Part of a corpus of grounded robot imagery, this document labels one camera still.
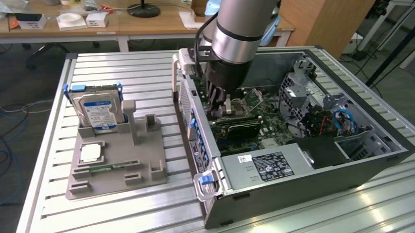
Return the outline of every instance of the lamp base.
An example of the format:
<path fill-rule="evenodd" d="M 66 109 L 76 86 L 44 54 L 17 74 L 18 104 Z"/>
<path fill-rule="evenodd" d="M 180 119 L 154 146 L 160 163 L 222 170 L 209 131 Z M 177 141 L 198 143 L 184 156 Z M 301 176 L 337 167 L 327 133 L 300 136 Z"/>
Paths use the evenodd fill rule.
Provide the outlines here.
<path fill-rule="evenodd" d="M 150 4 L 145 4 L 144 6 L 145 6 L 145 8 L 142 8 L 141 4 L 133 4 L 133 5 L 128 6 L 128 8 L 133 7 L 133 9 L 126 10 L 126 11 L 132 16 L 140 17 L 140 18 L 156 17 L 160 14 L 160 8 L 158 7 L 156 7 L 154 5 L 150 5 Z"/>

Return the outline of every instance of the metal work table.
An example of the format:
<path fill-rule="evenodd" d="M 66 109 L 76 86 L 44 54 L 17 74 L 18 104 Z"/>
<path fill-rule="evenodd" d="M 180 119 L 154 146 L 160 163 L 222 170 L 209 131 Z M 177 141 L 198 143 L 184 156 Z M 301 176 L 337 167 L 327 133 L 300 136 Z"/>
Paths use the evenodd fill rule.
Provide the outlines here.
<path fill-rule="evenodd" d="M 415 143 L 415 128 L 321 50 L 311 49 L 356 93 Z M 364 185 L 222 228 L 202 228 L 182 141 L 170 98 L 170 57 L 176 51 L 69 55 L 25 198 L 17 232 L 415 232 L 415 156 L 384 170 Z M 337 88 L 320 73 L 317 80 Z M 134 117 L 161 120 L 168 183 L 90 199 L 69 201 L 64 193 L 74 146 L 77 116 L 62 96 L 68 84 L 124 86 L 136 100 Z"/>

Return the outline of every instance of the green circuit board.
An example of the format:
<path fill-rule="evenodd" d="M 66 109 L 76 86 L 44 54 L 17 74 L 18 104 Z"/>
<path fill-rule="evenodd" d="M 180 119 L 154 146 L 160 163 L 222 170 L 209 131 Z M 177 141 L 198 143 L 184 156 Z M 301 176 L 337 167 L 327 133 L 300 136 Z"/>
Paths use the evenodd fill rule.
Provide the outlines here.
<path fill-rule="evenodd" d="M 202 83 L 194 83 L 197 91 L 204 93 Z M 209 121 L 222 156 L 285 145 L 293 138 L 277 112 L 275 93 L 279 87 L 275 88 L 273 92 L 265 92 L 261 88 L 239 91 L 241 94 L 230 98 L 232 111 L 236 114 Z M 208 112 L 206 98 L 201 98 L 201 103 Z"/>

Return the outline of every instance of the table leg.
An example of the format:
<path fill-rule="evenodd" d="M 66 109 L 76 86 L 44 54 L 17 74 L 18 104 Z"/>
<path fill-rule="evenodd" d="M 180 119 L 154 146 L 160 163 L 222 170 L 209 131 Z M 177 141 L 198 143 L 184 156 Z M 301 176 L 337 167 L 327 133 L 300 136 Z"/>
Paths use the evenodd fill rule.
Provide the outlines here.
<path fill-rule="evenodd" d="M 289 35 L 291 35 L 291 31 L 288 32 L 283 32 L 283 35 L 279 37 L 277 42 L 276 42 L 276 47 L 285 47 L 287 46 L 287 42 L 289 39 Z"/>
<path fill-rule="evenodd" d="M 395 3 L 393 3 L 393 2 L 389 2 L 388 6 L 387 6 L 387 12 L 385 12 L 384 16 L 380 16 L 380 17 L 377 18 L 377 20 L 376 20 L 373 26 L 372 26 L 371 29 L 369 29 L 368 34 L 365 35 L 363 41 L 361 41 L 360 44 L 359 44 L 357 51 L 363 51 L 365 45 L 367 45 L 368 42 L 369 42 L 369 39 L 371 39 L 372 36 L 375 35 L 375 33 L 376 33 L 376 31 L 377 31 L 377 29 L 379 29 L 379 27 L 380 27 L 380 25 L 381 25 L 384 19 L 388 17 L 388 15 L 389 15 L 389 13 L 391 13 L 391 11 L 392 11 L 393 8 L 395 8 Z"/>
<path fill-rule="evenodd" d="M 389 30 L 388 34 L 385 35 L 384 39 L 380 42 L 380 46 L 377 47 L 377 50 L 381 50 L 384 46 L 387 45 L 389 39 L 395 35 L 397 29 L 400 28 L 401 24 L 404 23 L 407 15 L 411 13 L 411 10 L 415 8 L 415 6 L 409 7 L 405 13 L 400 16 L 397 22 L 395 23 L 392 29 Z"/>
<path fill-rule="evenodd" d="M 117 40 L 117 46 L 118 46 L 118 51 L 120 52 L 128 52 L 128 36 L 126 35 L 120 35 L 116 37 Z"/>

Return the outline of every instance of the hard drive label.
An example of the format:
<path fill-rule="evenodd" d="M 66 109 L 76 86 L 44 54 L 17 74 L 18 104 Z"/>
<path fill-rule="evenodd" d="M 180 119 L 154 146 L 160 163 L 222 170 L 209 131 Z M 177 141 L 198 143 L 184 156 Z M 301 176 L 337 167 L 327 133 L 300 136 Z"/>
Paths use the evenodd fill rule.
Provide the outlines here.
<path fill-rule="evenodd" d="M 97 130 L 112 129 L 116 126 L 114 115 L 109 111 L 110 101 L 84 103 L 90 126 Z"/>
<path fill-rule="evenodd" d="M 263 181 L 272 181 L 293 175 L 281 152 L 252 157 L 252 161 Z"/>

